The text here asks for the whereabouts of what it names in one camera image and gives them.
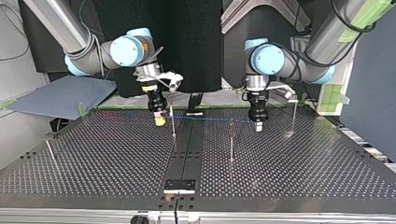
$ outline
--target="gray cardboard sheet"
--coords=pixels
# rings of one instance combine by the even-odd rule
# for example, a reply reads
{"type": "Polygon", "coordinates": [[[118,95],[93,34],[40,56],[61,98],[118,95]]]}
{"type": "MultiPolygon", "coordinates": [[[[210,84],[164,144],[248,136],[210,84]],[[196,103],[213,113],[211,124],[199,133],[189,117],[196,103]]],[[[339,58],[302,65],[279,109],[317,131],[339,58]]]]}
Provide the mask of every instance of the gray cardboard sheet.
{"type": "Polygon", "coordinates": [[[116,89],[113,81],[90,77],[60,78],[22,96],[9,110],[62,119],[78,119],[78,107],[90,110],[116,89]]]}

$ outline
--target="yellow tip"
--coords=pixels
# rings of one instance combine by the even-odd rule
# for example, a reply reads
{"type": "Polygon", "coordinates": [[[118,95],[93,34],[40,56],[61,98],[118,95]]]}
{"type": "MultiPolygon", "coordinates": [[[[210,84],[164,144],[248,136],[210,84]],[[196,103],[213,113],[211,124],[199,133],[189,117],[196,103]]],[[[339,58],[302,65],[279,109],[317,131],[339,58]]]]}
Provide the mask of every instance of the yellow tip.
{"type": "Polygon", "coordinates": [[[155,125],[157,126],[163,126],[166,123],[166,120],[164,117],[161,118],[155,118],[155,125]]]}

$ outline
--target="metal rod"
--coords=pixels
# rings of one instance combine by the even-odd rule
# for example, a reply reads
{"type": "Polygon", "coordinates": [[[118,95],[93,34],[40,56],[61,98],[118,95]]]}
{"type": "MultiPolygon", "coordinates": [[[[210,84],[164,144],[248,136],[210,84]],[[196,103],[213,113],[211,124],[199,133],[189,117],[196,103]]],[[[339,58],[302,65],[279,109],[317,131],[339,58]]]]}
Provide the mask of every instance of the metal rod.
{"type": "Polygon", "coordinates": [[[51,157],[53,160],[55,160],[56,158],[55,158],[55,155],[53,154],[52,147],[51,147],[51,145],[50,145],[50,140],[46,140],[46,144],[47,144],[47,148],[49,149],[50,157],[51,157]]]}
{"type": "Polygon", "coordinates": [[[230,122],[230,162],[233,162],[233,139],[236,137],[235,123],[233,119],[230,122]]]}
{"type": "Polygon", "coordinates": [[[68,53],[85,49],[90,36],[63,0],[23,0],[68,53]]]}
{"type": "Polygon", "coordinates": [[[291,131],[292,132],[294,132],[294,124],[295,124],[295,121],[296,121],[297,104],[298,104],[298,102],[294,103],[293,123],[291,124],[291,131]]]}
{"type": "Polygon", "coordinates": [[[171,120],[172,120],[172,136],[176,137],[176,128],[175,128],[175,118],[174,118],[173,105],[170,106],[170,116],[171,116],[171,120]]]}

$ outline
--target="metal base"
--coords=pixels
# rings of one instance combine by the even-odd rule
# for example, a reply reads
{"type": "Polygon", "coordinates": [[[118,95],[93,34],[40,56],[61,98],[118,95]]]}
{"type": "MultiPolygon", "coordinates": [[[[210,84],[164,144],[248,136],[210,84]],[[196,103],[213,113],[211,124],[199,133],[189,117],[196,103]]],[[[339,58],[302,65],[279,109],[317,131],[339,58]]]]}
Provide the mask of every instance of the metal base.
{"type": "Polygon", "coordinates": [[[1,171],[0,207],[396,215],[391,170],[311,109],[292,114],[270,108],[256,133],[248,109],[177,111],[175,147],[148,111],[98,111],[52,143],[57,160],[43,144],[1,171]],[[164,194],[168,179],[195,193],[164,194]]]}

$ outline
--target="metal pin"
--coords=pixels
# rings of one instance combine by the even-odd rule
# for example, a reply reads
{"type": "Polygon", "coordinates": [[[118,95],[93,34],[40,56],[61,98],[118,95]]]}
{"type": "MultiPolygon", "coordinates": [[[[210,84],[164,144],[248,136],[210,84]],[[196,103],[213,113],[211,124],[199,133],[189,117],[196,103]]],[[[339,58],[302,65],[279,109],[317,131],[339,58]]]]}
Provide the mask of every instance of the metal pin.
{"type": "Polygon", "coordinates": [[[295,121],[296,121],[297,105],[298,105],[298,102],[296,102],[294,104],[293,121],[291,123],[291,130],[289,132],[285,133],[285,136],[288,137],[288,138],[291,137],[294,134],[294,125],[295,125],[295,121]]]}
{"type": "Polygon", "coordinates": [[[230,161],[233,162],[233,139],[236,137],[235,123],[231,119],[230,123],[230,161]]]}
{"type": "Polygon", "coordinates": [[[297,102],[294,104],[294,112],[293,112],[293,123],[291,124],[291,131],[294,132],[294,124],[296,122],[296,114],[297,114],[297,102]]]}
{"type": "Polygon", "coordinates": [[[170,106],[170,116],[172,120],[172,136],[176,138],[176,129],[175,129],[175,119],[174,119],[174,112],[173,112],[173,105],[170,106]]]}
{"type": "Polygon", "coordinates": [[[55,160],[55,155],[52,152],[52,147],[50,146],[50,140],[46,140],[47,148],[49,149],[50,157],[55,160]]]}

